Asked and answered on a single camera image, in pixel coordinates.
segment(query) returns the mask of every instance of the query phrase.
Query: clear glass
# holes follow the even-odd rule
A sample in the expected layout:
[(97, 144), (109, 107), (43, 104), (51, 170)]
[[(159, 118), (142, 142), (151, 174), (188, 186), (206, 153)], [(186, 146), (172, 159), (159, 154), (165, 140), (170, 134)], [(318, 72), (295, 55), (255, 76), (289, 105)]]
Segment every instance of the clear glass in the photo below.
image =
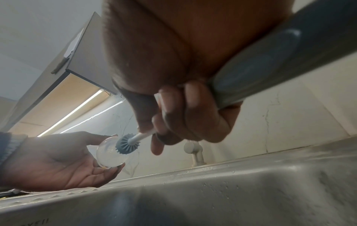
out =
[(121, 137), (110, 137), (105, 139), (97, 148), (97, 161), (103, 168), (116, 167), (124, 163), (130, 154), (120, 154), (116, 149), (117, 142)]

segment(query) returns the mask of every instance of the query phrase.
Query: faucet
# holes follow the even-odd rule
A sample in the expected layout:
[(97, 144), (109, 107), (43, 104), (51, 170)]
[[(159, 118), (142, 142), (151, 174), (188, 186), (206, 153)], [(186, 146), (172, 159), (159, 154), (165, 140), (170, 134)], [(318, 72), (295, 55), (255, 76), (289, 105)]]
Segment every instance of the faucet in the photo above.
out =
[(187, 154), (192, 154), (192, 167), (206, 165), (202, 154), (203, 147), (198, 141), (187, 140), (186, 144), (183, 146), (183, 150)]

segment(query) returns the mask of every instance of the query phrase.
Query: brush bristles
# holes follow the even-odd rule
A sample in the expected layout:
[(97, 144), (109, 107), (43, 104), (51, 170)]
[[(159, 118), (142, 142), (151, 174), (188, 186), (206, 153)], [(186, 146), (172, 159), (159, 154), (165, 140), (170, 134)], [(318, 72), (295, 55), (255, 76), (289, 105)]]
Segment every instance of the brush bristles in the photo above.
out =
[(120, 140), (118, 140), (115, 147), (120, 154), (127, 155), (138, 149), (140, 142), (136, 142), (133, 145), (129, 145), (128, 143), (128, 140), (133, 136), (134, 134), (127, 134), (123, 136)]

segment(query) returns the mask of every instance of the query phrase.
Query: sleeve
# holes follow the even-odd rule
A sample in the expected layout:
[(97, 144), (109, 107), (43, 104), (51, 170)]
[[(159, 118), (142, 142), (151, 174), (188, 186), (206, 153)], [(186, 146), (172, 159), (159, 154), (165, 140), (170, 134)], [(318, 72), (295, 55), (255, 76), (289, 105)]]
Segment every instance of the sleeve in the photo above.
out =
[(22, 144), (27, 135), (0, 132), (0, 165)]

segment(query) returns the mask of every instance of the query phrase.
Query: white brush handle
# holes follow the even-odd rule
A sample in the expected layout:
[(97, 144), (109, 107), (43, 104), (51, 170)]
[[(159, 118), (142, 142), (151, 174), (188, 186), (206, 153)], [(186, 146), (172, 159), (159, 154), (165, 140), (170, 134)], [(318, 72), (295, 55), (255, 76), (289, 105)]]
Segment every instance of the white brush handle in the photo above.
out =
[(134, 145), (136, 142), (141, 141), (142, 139), (145, 139), (145, 138), (153, 135), (154, 133), (156, 133), (154, 128), (152, 128), (147, 133), (138, 133), (137, 135), (135, 135), (132, 138), (128, 139), (128, 144), (129, 145)]

